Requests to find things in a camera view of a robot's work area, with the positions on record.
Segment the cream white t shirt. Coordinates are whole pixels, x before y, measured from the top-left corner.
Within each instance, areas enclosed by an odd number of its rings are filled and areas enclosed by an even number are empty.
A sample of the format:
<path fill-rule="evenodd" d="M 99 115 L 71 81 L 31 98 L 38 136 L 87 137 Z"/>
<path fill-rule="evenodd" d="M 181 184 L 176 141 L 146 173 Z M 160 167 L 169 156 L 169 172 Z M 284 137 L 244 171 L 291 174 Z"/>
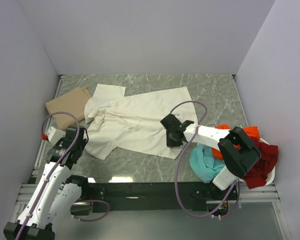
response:
<path fill-rule="evenodd" d="M 125 87 L 98 84 L 84 109 L 89 124 L 85 150 L 105 160 L 115 148 L 175 159 L 181 147 L 169 148 L 160 121 L 170 111 L 184 122 L 198 121 L 187 87 L 125 96 Z"/>

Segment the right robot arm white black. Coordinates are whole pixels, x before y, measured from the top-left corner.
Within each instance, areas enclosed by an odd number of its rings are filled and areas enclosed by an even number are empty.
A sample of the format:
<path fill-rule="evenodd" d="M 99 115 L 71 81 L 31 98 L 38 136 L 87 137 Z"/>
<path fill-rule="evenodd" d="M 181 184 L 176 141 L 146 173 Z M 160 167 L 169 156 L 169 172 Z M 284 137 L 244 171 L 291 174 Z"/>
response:
<path fill-rule="evenodd" d="M 192 120 L 180 122 L 172 113 L 160 123 L 166 130 L 166 145 L 169 148 L 190 142 L 220 151 L 225 167 L 213 178 L 213 184 L 209 187 L 211 197 L 216 200 L 227 194 L 227 188 L 234 181 L 243 179 L 262 156 L 252 139 L 238 126 L 218 129 L 198 125 Z"/>

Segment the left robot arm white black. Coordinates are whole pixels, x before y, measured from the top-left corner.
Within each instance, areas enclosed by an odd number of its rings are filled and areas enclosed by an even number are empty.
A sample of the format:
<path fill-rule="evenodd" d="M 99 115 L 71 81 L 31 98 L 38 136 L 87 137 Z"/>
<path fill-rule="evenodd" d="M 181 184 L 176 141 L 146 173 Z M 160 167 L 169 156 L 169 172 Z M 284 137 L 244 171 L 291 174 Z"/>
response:
<path fill-rule="evenodd" d="M 83 126 L 69 126 L 48 151 L 42 176 L 32 197 L 15 222 L 3 230 L 7 240 L 53 240 L 57 225 L 78 200 L 90 195 L 88 180 L 71 169 L 89 141 Z"/>

